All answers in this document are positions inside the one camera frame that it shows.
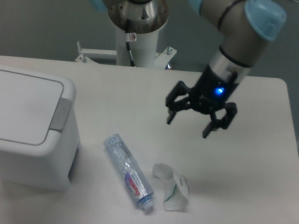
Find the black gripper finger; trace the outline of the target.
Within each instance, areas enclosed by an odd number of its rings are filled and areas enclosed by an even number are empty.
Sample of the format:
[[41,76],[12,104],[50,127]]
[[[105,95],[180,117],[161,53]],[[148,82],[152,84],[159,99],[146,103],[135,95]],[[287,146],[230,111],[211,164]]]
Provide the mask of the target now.
[[179,111],[189,110],[194,105],[194,87],[189,88],[183,81],[178,81],[171,92],[167,95],[165,105],[168,108],[167,124],[172,120]]
[[[218,119],[216,116],[217,111],[225,110],[225,115]],[[237,110],[237,104],[232,102],[226,102],[219,106],[218,108],[212,110],[210,112],[210,123],[207,125],[207,127],[203,130],[202,136],[203,138],[207,138],[208,135],[213,131],[217,131],[219,128],[222,128],[223,130],[227,130],[230,126],[232,120],[236,116]]]

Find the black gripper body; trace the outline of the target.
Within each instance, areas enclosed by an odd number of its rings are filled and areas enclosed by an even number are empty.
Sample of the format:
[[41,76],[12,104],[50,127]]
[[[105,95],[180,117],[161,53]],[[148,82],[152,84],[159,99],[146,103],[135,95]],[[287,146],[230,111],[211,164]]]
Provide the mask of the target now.
[[228,99],[239,85],[238,77],[237,71],[226,71],[220,76],[207,65],[189,92],[189,104],[192,110],[211,115],[225,109],[225,117],[233,119],[237,113],[237,106],[235,103],[229,103]]

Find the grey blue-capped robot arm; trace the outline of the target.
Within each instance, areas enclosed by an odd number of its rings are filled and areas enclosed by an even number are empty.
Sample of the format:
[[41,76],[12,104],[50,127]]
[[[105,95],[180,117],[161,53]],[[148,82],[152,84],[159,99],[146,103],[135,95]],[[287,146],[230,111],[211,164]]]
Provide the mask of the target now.
[[[142,37],[158,32],[168,20],[164,0],[88,0],[95,10],[107,11],[119,30],[117,63],[153,67],[156,44]],[[229,97],[250,72],[286,22],[286,12],[272,0],[189,0],[197,14],[223,34],[224,40],[196,85],[177,82],[167,95],[167,122],[179,111],[195,110],[210,116],[203,131],[207,137],[227,129],[237,112]]]

